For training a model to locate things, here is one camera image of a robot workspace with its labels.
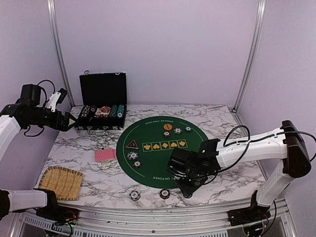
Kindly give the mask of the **blue chip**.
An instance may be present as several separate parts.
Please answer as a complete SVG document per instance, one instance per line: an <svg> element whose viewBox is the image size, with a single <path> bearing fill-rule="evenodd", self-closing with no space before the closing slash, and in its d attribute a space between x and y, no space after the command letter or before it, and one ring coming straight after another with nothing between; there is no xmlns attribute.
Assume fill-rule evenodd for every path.
<svg viewBox="0 0 316 237"><path fill-rule="evenodd" d="M185 127L185 130L186 130L187 132L191 132L192 128L191 128L190 126L186 126L186 127Z"/></svg>

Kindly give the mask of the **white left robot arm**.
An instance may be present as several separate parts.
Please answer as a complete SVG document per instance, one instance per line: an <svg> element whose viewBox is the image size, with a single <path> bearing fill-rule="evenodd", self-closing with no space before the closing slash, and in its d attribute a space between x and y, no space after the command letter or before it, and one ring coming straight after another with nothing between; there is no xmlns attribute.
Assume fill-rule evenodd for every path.
<svg viewBox="0 0 316 237"><path fill-rule="evenodd" d="M78 120L69 112L30 106L25 103L6 105L0 113L0 157L4 156L8 146L20 132L31 125L41 128L66 132L75 127ZM0 192L0 217L10 212L20 212L37 208L37 214L52 220L59 220L67 209L57 202L54 191L46 189L32 190L1 190Z"/></svg>

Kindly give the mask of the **red patterned card deck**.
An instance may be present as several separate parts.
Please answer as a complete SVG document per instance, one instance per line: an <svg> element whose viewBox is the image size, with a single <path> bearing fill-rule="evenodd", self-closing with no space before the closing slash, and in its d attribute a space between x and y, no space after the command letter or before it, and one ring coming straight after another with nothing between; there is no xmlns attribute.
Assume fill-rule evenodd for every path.
<svg viewBox="0 0 316 237"><path fill-rule="evenodd" d="M97 150L94 152L94 157L96 162L104 162L117 159L116 151L112 148Z"/></svg>

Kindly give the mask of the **black white chip stack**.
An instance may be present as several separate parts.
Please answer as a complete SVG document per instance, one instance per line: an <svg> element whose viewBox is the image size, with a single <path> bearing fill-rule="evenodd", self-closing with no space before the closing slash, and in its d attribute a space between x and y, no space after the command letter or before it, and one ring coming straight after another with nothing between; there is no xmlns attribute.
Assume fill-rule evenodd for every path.
<svg viewBox="0 0 316 237"><path fill-rule="evenodd" d="M129 196L133 201L137 201L140 198L140 193L138 191L132 191Z"/></svg>

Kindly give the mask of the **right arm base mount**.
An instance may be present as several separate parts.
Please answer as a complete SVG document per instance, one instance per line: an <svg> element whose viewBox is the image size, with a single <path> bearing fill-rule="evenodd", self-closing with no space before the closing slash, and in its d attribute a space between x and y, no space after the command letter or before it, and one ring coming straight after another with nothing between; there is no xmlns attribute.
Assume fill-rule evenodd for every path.
<svg viewBox="0 0 316 237"><path fill-rule="evenodd" d="M228 211L228 220L231 226L248 224L256 221L261 221L271 217L270 206L259 206L256 200L257 192L255 191L251 196L249 207L239 208Z"/></svg>

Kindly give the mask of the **red black chip stack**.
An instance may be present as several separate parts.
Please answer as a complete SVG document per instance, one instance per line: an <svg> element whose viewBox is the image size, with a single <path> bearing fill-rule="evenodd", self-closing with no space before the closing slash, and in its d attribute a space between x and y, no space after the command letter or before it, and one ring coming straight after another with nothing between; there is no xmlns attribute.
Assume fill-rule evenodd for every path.
<svg viewBox="0 0 316 237"><path fill-rule="evenodd" d="M168 199L170 197L170 191L168 189L162 189L159 196L161 199Z"/></svg>

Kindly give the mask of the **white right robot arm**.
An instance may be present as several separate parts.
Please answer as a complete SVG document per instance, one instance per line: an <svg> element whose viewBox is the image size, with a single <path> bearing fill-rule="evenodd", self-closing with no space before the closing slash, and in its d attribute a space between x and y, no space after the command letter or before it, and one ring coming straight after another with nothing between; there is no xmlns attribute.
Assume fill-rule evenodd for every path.
<svg viewBox="0 0 316 237"><path fill-rule="evenodd" d="M203 141L198 152L175 148L168 161L168 171L177 177L183 196L190 198L206 184L209 176L217 176L240 162L277 159L275 170L254 192L253 204L245 209L246 219L255 221L294 179L311 171L312 158L302 135L304 132L298 131L292 121L285 120L280 128L259 135Z"/></svg>

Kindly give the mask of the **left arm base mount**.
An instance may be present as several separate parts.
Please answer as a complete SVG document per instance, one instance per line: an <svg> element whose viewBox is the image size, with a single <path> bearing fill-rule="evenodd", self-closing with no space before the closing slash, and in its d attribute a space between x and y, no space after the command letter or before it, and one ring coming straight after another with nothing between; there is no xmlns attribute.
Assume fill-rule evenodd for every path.
<svg viewBox="0 0 316 237"><path fill-rule="evenodd" d="M60 206L54 191L46 189L36 190L45 192L47 196L47 205L45 207L39 207L36 210L37 216L59 223L77 220L79 210L76 208Z"/></svg>

